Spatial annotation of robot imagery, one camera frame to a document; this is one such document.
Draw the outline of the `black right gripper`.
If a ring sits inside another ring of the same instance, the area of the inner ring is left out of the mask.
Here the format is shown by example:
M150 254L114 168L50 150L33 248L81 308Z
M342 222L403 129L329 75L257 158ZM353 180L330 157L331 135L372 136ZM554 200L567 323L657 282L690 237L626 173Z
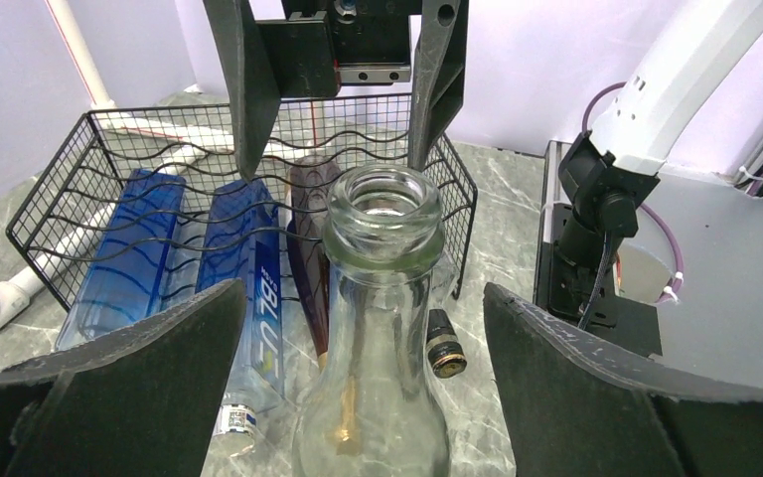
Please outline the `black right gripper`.
M410 18L421 7L409 168L426 167L431 147L462 108L467 0L284 1L282 19L257 24L247 0L203 4L229 93L234 158L247 181L264 155L281 96L330 98L344 86L410 81Z

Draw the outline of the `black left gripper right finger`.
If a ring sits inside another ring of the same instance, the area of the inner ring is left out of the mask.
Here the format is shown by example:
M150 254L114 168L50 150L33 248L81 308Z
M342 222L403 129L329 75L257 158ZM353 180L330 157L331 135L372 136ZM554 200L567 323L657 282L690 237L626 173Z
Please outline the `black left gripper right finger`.
M763 389L669 368L488 283L490 361L521 476L763 476Z

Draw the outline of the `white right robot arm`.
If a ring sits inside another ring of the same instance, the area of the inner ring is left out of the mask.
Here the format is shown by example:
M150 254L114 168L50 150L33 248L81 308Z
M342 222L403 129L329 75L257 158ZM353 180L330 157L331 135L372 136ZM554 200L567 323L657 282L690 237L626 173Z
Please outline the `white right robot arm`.
M204 5L229 93L236 165L258 168L286 98L332 98L345 85L411 84L407 164L462 107L465 1L287 1L260 21L246 1ZM619 94L586 119L558 167L571 215L552 249L546 309L587 328L623 239L686 127L763 34L763 1L689 1Z

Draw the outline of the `tall clear open-neck bottle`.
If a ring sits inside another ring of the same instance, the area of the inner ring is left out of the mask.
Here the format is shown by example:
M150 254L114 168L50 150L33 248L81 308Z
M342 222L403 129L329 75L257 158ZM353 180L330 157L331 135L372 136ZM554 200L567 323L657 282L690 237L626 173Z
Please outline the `tall clear open-neck bottle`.
M328 196L328 357L292 438L296 476L446 476L445 416L426 373L438 188L400 165L344 173Z

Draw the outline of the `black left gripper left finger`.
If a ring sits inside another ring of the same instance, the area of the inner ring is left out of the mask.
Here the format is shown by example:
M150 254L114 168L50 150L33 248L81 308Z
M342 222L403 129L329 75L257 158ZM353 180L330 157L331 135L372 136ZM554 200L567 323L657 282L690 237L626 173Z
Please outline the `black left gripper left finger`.
M197 476L243 326L241 280L0 371L0 476Z

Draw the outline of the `clear black-capped bottle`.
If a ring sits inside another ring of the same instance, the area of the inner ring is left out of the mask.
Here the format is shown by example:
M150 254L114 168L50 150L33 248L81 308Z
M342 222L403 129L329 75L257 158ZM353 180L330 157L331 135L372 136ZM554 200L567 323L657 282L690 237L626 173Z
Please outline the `clear black-capped bottle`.
M463 347L445 310L458 277L458 267L449 253L444 251L432 270L426 332L426 357L438 379L452 378L467 367Z

